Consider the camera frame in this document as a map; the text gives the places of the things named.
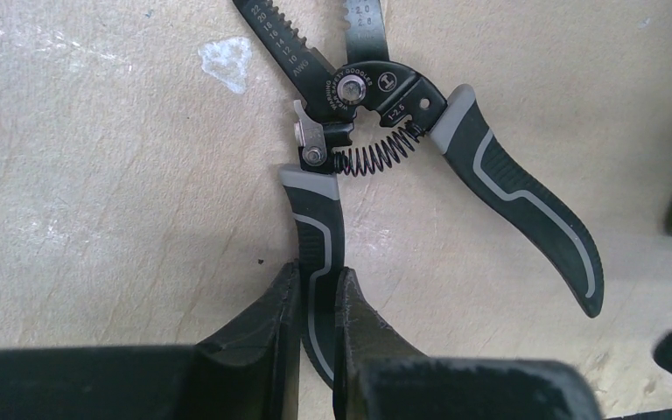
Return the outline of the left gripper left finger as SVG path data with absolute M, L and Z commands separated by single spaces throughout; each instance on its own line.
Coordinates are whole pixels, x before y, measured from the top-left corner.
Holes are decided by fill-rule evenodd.
M 0 419 L 294 419 L 299 271 L 196 344 L 0 349 Z

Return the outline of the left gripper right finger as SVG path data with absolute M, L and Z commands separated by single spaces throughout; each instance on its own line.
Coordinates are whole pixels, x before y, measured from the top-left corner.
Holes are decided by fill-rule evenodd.
M 583 376 L 556 360 L 431 357 L 339 276 L 332 408 L 338 419 L 600 419 Z

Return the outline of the black wire stripper pliers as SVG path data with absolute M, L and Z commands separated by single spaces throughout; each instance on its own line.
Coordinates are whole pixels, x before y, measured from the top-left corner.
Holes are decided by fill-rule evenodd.
M 467 84 L 449 95 L 389 56 L 377 1 L 345 1 L 346 64 L 309 47 L 271 1 L 235 8 L 299 92 L 294 126 L 299 161 L 279 177 L 296 222 L 304 293 L 304 350 L 320 378 L 335 373 L 335 301 L 345 265 L 337 178 L 400 164 L 428 137 L 459 179 L 517 228 L 555 267 L 590 318 L 603 307 L 604 274 L 585 224 L 501 146 Z

